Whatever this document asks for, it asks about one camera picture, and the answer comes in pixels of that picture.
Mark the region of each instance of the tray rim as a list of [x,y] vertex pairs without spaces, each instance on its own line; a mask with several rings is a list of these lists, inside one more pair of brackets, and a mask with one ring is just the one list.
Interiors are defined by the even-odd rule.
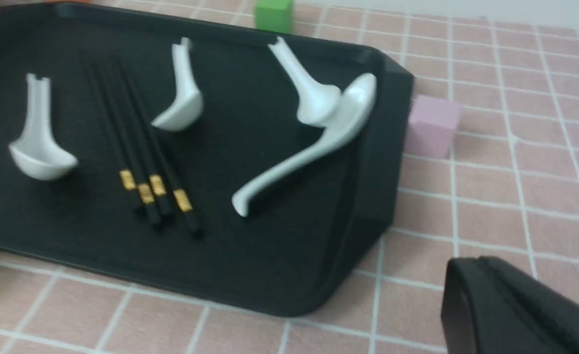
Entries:
[[[318,44],[321,45],[322,43],[325,43],[328,47],[334,47],[335,49],[348,49],[348,48],[362,49],[366,53],[372,54],[372,58],[374,58],[374,57],[380,58],[382,63],[383,63],[382,68],[381,68],[382,78],[377,76],[377,82],[379,85],[379,87],[377,88],[377,102],[375,103],[375,107],[373,109],[373,112],[371,113],[370,119],[371,120],[375,119],[374,116],[377,115],[377,110],[383,110],[384,109],[385,103],[382,102],[382,99],[380,99],[380,97],[382,98],[382,95],[383,95],[382,90],[385,90],[384,87],[392,87],[392,85],[395,84],[396,80],[401,79],[400,76],[405,76],[406,78],[408,78],[407,82],[404,82],[404,85],[407,88],[409,88],[409,95],[408,95],[408,99],[406,99],[406,100],[409,101],[409,98],[411,98],[411,89],[413,88],[413,80],[414,80],[413,76],[407,70],[403,69],[399,64],[395,63],[389,56],[387,56],[386,54],[384,54],[380,50],[375,49],[373,47],[368,47],[365,45],[340,43],[340,42],[334,42],[334,41],[330,41],[330,40],[323,40],[320,38],[311,38],[311,37],[299,36],[296,34],[284,34],[284,33],[278,34],[278,33],[269,32],[269,31],[262,31],[262,30],[258,30],[258,29],[248,29],[248,28],[244,28],[244,27],[237,27],[237,26],[227,25],[227,24],[222,24],[222,23],[213,23],[213,22],[206,22],[203,20],[193,20],[193,19],[189,19],[189,18],[180,18],[180,17],[175,17],[175,16],[169,16],[166,14],[145,13],[142,11],[135,11],[135,10],[131,10],[131,9],[122,9],[122,8],[116,8],[116,7],[102,6],[102,5],[98,5],[98,4],[85,4],[85,3],[78,3],[78,2],[72,2],[72,1],[44,3],[44,4],[42,4],[42,3],[39,3],[39,4],[18,4],[18,5],[13,5],[13,6],[0,7],[0,11],[6,11],[7,9],[11,9],[11,8],[36,7],[36,6],[50,8],[53,11],[53,17],[58,17],[58,18],[82,18],[81,16],[73,16],[73,12],[76,11],[77,9],[79,9],[80,11],[82,11],[82,9],[97,9],[97,10],[101,10],[101,11],[109,11],[111,13],[118,13],[118,14],[123,15],[123,16],[129,16],[130,14],[133,14],[135,16],[143,16],[144,18],[159,18],[159,19],[165,18],[165,19],[169,19],[172,21],[175,20],[176,22],[193,23],[193,24],[200,24],[200,25],[205,25],[205,26],[217,27],[218,29],[231,29],[231,30],[239,30],[239,31],[245,31],[245,32],[250,32],[250,33],[266,34],[267,38],[270,38],[272,36],[282,35],[283,38],[285,38],[285,40],[287,40],[287,42],[289,44],[291,44],[292,42],[301,41],[301,42],[310,43],[311,45],[318,45]],[[405,115],[402,132],[400,132],[400,131],[397,132],[397,134],[399,136],[398,145],[399,145],[399,150],[401,151],[401,153],[402,153],[402,139],[401,138],[404,138],[404,133],[405,133],[404,127],[407,124],[406,118],[407,118],[407,116]],[[368,139],[369,133],[370,132],[364,132],[362,135],[365,134],[366,135],[365,139]],[[358,149],[357,154],[361,155],[361,156],[366,155],[367,154],[367,152],[366,152],[367,148],[366,148],[365,142],[360,142],[359,144],[360,144],[360,146],[357,148]],[[318,269],[318,271],[320,272],[320,274],[318,275],[318,279],[322,279],[322,281],[317,280],[314,283],[314,284],[316,284],[316,287],[314,287],[313,291],[309,295],[305,296],[305,298],[303,298],[302,300],[293,300],[291,302],[291,304],[284,304],[287,308],[285,308],[283,310],[272,309],[272,307],[274,307],[274,306],[271,306],[271,307],[266,306],[266,305],[261,306],[258,301],[255,301],[256,304],[252,304],[252,305],[248,306],[248,308],[254,309],[255,311],[266,312],[266,313],[277,315],[277,316],[301,316],[305,313],[311,312],[312,310],[318,308],[326,300],[329,299],[329,297],[332,295],[332,293],[335,291],[335,289],[339,286],[341,281],[350,273],[350,271],[352,270],[352,265],[356,264],[361,259],[361,256],[363,256],[366,253],[366,251],[369,249],[369,247],[372,246],[377,241],[377,239],[379,238],[381,233],[383,231],[385,231],[388,228],[388,226],[391,224],[391,220],[392,220],[393,215],[394,215],[393,211],[394,211],[394,205],[395,205],[395,200],[396,200],[397,180],[399,177],[398,169],[400,166],[400,159],[402,157],[402,154],[399,155],[398,157],[399,157],[399,161],[397,161],[397,163],[394,163],[394,165],[396,165],[395,173],[393,173],[392,169],[390,169],[391,171],[384,172],[383,170],[381,170],[381,168],[379,168],[379,166],[374,165],[374,161],[372,164],[368,164],[367,162],[362,161],[362,159],[359,156],[357,157],[357,159],[359,159],[359,161],[358,161],[359,172],[357,173],[357,181],[355,181],[355,188],[354,188],[355,196],[353,197],[353,206],[350,210],[349,218],[348,218],[345,226],[343,227],[343,230],[344,230],[343,235],[339,236],[340,240],[339,240],[339,243],[337,245],[337,249],[335,251],[335,259],[333,261],[333,265],[330,267],[330,271],[328,271],[327,274],[325,274],[325,272],[323,271],[323,268]],[[381,181],[379,181],[379,183],[373,183],[374,177],[376,175],[382,176],[380,178]],[[381,190],[378,190],[378,188],[375,187],[375,186],[383,186],[384,185],[384,183],[383,183],[384,179],[388,179],[388,178],[387,177],[384,178],[383,175],[387,175],[387,177],[391,178],[391,181],[394,182],[394,187],[392,188],[393,193],[390,193],[390,195],[393,195],[393,197],[390,198],[391,200],[387,200],[388,198],[383,196],[384,193],[381,193]],[[372,190],[372,193],[370,193],[371,195],[381,197],[381,200],[379,200],[377,203],[377,204],[379,204],[379,208],[383,209],[383,210],[390,210],[390,215],[386,215],[387,212],[383,212],[383,211],[376,212],[378,208],[375,208],[374,197],[372,197],[372,200],[368,200],[368,201],[365,200],[366,198],[361,197],[362,191],[365,192],[366,188],[368,188],[368,187],[370,190]],[[361,202],[360,206],[358,206],[357,199],[360,199],[360,202]],[[359,257],[355,256],[354,260],[352,260],[351,262],[346,262],[347,265],[344,265],[343,264],[344,253],[350,253],[350,251],[354,251],[355,253],[357,252],[356,250],[349,249],[349,246],[347,245],[347,243],[348,243],[348,240],[352,237],[352,235],[354,235],[358,232],[361,233],[361,230],[357,230],[357,231],[352,232],[352,229],[359,227],[359,226],[354,226],[354,224],[358,224],[361,222],[368,222],[370,224],[374,224],[375,227],[377,229],[379,229],[379,231],[378,231],[378,233],[375,232],[374,235],[370,235],[366,238],[366,242],[364,242],[364,244],[362,245],[362,251],[359,252]],[[246,302],[246,303],[248,302],[248,301],[246,301],[246,299],[243,299],[242,302],[235,301],[235,294],[231,294],[228,296],[228,298],[225,298],[224,296],[214,296],[214,295],[208,296],[207,294],[202,294],[202,293],[198,293],[196,291],[191,291],[190,287],[188,287],[187,289],[184,289],[184,288],[174,289],[173,287],[169,287],[168,285],[157,284],[156,282],[141,280],[139,278],[135,278],[134,276],[130,276],[130,275],[123,275],[120,271],[118,273],[113,273],[111,271],[104,271],[102,269],[97,269],[96,267],[81,265],[81,264],[76,263],[76,262],[69,262],[69,261],[64,261],[64,260],[60,260],[60,259],[56,259],[56,258],[49,258],[47,256],[38,255],[36,253],[29,252],[29,251],[20,251],[18,248],[20,248],[20,246],[19,247],[0,246],[0,250],[2,250],[2,251],[8,251],[11,253],[15,253],[17,255],[28,256],[31,258],[45,260],[47,262],[54,262],[56,264],[75,267],[77,269],[82,269],[82,270],[91,271],[93,273],[108,275],[108,276],[112,276],[114,278],[130,280],[130,281],[136,282],[138,284],[145,284],[145,285],[150,285],[150,286],[157,287],[157,288],[167,289],[170,291],[176,291],[180,294],[198,296],[201,298],[206,298],[208,300],[213,300],[213,301],[222,302],[222,303],[226,303],[226,304],[233,304],[233,305],[237,305],[240,307],[244,307],[244,302]]]

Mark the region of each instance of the green cube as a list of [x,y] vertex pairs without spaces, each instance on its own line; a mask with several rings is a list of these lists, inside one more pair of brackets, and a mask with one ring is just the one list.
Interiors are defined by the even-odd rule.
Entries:
[[294,0],[257,0],[254,20],[257,29],[292,33]]

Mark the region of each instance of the white ceramic spoon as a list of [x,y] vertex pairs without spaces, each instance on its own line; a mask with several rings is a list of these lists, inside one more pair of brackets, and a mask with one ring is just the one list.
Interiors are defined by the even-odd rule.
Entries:
[[202,114],[204,99],[191,69],[188,50],[192,46],[188,38],[182,44],[172,45],[173,73],[175,74],[175,99],[163,113],[152,121],[156,128],[177,132],[193,124]]
[[248,216],[249,201],[264,188],[354,139],[368,121],[376,95],[374,75],[366,73],[356,78],[344,90],[335,114],[322,122],[325,131],[316,143],[252,179],[233,195],[237,213]]
[[9,149],[16,166],[29,177],[52,181],[66,175],[78,164],[53,139],[51,132],[51,84],[27,75],[27,118],[20,137]]
[[304,124],[323,127],[339,103],[340,90],[334,85],[322,85],[309,75],[282,37],[268,47],[280,62],[298,91],[298,120]]

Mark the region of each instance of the black tray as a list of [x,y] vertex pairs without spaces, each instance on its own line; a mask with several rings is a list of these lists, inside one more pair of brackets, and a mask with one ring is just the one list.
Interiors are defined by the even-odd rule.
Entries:
[[[78,53],[118,52],[153,114],[175,94],[170,46],[193,41],[206,105],[185,132],[160,134],[206,231],[156,233],[130,211]],[[243,219],[231,195],[314,143],[298,96],[267,48],[276,34],[59,3],[0,8],[0,249],[281,316],[319,307],[391,223],[413,76],[376,49],[285,35],[315,79],[341,88],[363,72],[378,96],[358,139],[285,180]],[[51,78],[55,137],[80,160],[35,181],[7,144],[22,131],[26,74]]]

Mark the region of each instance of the toy block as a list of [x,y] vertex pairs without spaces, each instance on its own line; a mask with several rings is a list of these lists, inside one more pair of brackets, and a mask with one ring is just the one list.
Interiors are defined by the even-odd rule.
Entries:
[[294,0],[257,0],[254,7],[255,26],[259,30],[292,33]]
[[458,103],[418,95],[409,114],[405,152],[435,159],[447,157],[461,114]]

